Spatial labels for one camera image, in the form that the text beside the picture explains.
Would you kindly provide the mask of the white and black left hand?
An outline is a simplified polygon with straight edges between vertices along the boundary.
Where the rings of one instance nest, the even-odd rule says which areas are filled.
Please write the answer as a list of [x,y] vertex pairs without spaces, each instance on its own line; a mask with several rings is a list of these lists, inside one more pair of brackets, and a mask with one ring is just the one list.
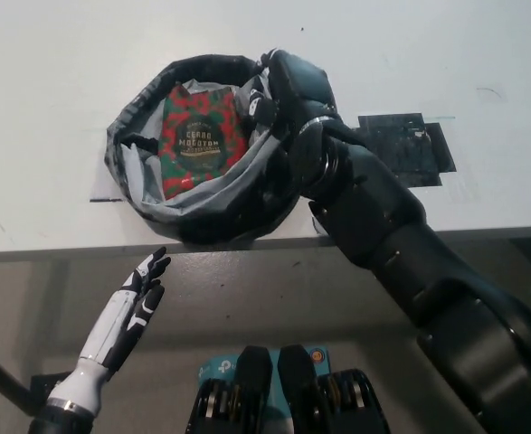
[[134,350],[165,294],[159,278],[171,259],[163,247],[146,257],[110,297],[92,327],[72,373],[47,404],[95,418],[101,391]]

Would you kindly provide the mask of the black and white right hand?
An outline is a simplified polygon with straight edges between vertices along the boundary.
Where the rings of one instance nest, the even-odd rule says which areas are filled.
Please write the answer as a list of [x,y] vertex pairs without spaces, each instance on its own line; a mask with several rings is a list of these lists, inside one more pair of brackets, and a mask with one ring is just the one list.
[[339,118],[328,76],[315,64],[274,49],[261,56],[259,71],[248,108],[257,124],[286,128],[296,136],[315,123]]

